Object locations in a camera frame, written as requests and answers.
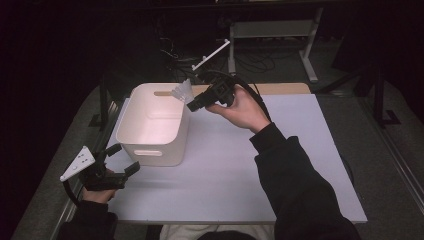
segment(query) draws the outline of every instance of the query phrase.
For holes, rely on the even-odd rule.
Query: white plastic bin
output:
[[[170,95],[177,83],[136,87],[116,133],[132,160],[145,166],[176,166],[184,157],[189,110]]]

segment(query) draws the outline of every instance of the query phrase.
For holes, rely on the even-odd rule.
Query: bin handle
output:
[[[163,154],[158,150],[134,150],[134,154],[138,156],[161,157]]]

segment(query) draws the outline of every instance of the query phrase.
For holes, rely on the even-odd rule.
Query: black sleeve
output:
[[[107,204],[81,201],[74,218],[61,226],[57,239],[114,239],[117,221],[117,216],[108,212]]]
[[[360,239],[332,186],[316,172],[297,137],[274,123],[251,139],[259,178],[277,216],[275,239]]]

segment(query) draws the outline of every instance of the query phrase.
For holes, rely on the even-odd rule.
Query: hand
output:
[[[206,107],[206,110],[219,114],[237,127],[250,129],[258,133],[270,124],[262,108],[244,88],[234,86],[234,102],[230,107],[217,104]]]
[[[82,190],[82,199],[85,201],[106,204],[115,196],[116,189],[103,191],[88,191],[85,187]]]

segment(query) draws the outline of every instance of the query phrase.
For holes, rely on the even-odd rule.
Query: person's left hand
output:
[[[115,196],[117,189],[103,191],[88,191],[85,187],[82,190],[82,200],[106,204]]]

